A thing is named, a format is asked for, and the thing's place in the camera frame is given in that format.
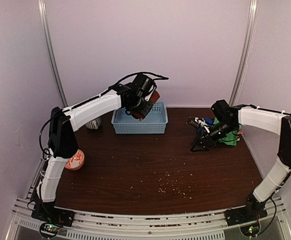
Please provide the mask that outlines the light blue perforated basket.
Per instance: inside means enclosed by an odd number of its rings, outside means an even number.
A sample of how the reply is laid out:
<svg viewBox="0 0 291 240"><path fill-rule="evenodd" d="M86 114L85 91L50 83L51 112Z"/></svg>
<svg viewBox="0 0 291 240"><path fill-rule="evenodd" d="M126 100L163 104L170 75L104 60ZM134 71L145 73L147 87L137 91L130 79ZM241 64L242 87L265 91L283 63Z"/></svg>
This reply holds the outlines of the light blue perforated basket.
<svg viewBox="0 0 291 240"><path fill-rule="evenodd" d="M111 123L118 135L164 134L168 124L168 113L164 102L158 101L143 120L125 113L124 108L115 110Z"/></svg>

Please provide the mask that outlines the rust brown towel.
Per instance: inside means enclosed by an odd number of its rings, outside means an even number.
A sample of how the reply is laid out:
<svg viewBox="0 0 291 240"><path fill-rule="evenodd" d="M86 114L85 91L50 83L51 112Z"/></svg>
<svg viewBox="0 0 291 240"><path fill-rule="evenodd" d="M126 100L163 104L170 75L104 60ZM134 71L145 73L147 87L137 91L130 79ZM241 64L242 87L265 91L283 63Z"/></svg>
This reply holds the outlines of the rust brown towel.
<svg viewBox="0 0 291 240"><path fill-rule="evenodd" d="M145 105L145 102L152 102L153 105L157 102L157 100L160 98L160 94L155 90L149 97L148 100L146 100L144 97L142 97L137 105L137 107L135 107L133 110L132 110L132 113L131 115L134 117L134 110L135 109L139 109L140 107L143 107ZM145 117L134 117L135 119L141 119L143 120Z"/></svg>

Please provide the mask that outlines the green towel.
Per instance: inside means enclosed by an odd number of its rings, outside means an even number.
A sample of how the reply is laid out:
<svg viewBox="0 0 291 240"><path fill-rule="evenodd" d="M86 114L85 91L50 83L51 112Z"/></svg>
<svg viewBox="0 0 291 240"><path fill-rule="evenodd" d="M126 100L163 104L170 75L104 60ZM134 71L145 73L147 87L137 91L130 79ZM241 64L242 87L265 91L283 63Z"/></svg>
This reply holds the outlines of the green towel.
<svg viewBox="0 0 291 240"><path fill-rule="evenodd" d="M240 140L240 134L242 133L242 127L239 127L239 130L233 130L226 134L226 137L218 139L216 142L225 144L227 146L235 147L237 142Z"/></svg>

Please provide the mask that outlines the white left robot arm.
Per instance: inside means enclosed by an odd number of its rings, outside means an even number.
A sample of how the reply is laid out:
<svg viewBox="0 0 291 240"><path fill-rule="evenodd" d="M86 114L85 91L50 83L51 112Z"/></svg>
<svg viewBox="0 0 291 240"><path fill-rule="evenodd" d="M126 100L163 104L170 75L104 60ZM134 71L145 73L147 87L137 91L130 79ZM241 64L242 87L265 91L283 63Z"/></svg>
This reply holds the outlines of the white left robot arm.
<svg viewBox="0 0 291 240"><path fill-rule="evenodd" d="M132 82L118 80L102 93L63 109L51 110L47 145L41 148L47 158L43 176L36 188L38 198L43 202L37 212L46 222L53 222L57 210L49 205L56 199L56 191L66 163L78 151L75 132L88 122L112 111L125 109L125 113L137 120L143 120L160 98L155 79L149 72L129 74Z"/></svg>

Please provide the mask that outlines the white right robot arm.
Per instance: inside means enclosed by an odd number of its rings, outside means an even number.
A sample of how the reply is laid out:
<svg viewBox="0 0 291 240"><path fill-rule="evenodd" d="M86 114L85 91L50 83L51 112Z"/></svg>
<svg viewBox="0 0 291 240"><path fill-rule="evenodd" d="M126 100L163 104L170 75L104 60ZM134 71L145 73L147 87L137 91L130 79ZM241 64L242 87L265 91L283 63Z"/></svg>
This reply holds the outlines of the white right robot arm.
<svg viewBox="0 0 291 240"><path fill-rule="evenodd" d="M211 110L218 123L191 117L187 124L197 130L191 143L191 152L209 151L217 141L241 126L250 126L274 133L280 137L277 159L262 182L253 190L242 209L242 217L252 221L261 213L261 204L278 191L291 175L291 113L261 108L255 105L229 106L224 100L216 101Z"/></svg>

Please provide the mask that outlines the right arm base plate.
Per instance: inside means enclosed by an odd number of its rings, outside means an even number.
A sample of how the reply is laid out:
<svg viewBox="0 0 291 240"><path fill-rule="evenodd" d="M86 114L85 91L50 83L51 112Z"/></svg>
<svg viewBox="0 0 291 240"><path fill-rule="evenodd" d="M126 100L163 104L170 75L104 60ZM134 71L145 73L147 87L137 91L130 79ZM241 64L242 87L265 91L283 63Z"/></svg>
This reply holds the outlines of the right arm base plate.
<svg viewBox="0 0 291 240"><path fill-rule="evenodd" d="M265 209L261 209L256 213L249 213L245 206L239 208L228 208L224 212L225 220L228 226L240 225L248 222L256 221L260 218L265 218L268 213Z"/></svg>

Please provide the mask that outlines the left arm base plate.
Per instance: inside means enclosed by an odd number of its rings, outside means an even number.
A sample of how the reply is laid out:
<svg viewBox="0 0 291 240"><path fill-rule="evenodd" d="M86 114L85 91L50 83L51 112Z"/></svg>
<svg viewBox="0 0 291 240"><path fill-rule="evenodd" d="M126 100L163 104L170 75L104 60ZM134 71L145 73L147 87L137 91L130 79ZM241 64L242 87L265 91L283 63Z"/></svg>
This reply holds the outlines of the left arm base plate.
<svg viewBox="0 0 291 240"><path fill-rule="evenodd" d="M63 227L71 227L74 221L75 212L60 208L44 210L43 207L40 207L32 211L31 217L43 222L48 222Z"/></svg>

